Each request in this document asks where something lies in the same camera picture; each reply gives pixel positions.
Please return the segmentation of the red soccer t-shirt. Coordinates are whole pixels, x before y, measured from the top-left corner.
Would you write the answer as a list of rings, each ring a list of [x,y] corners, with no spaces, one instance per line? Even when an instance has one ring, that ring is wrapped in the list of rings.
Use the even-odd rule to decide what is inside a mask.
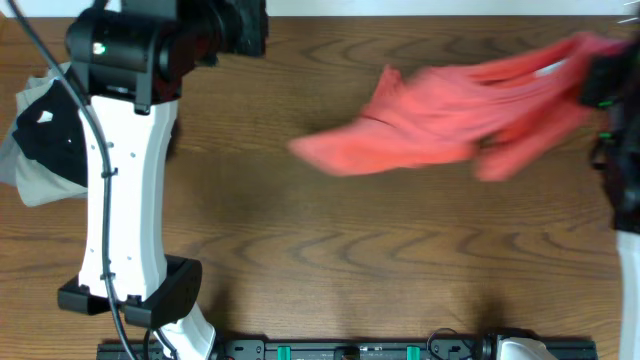
[[[475,159],[478,179],[504,181],[588,120],[578,97],[590,65],[629,46],[579,32],[507,58],[426,67],[409,80],[388,66],[351,123],[289,149],[334,176]]]

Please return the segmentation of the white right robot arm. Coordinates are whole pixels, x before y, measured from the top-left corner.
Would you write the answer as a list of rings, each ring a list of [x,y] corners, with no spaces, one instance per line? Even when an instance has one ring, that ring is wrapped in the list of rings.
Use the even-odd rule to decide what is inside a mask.
[[[580,102],[607,115],[589,161],[602,177],[613,209],[612,228],[622,273],[618,356],[639,360],[639,41],[597,56]]]

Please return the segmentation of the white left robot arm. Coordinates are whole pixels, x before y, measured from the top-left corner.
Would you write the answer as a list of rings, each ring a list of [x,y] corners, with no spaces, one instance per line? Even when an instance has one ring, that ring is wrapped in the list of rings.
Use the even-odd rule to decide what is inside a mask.
[[[214,357],[216,332],[196,302],[201,263],[163,248],[166,155],[184,77],[221,53],[261,57],[267,36],[263,0],[125,1],[117,11],[98,1],[69,27],[87,98],[88,229],[60,308],[147,329],[169,358]]]

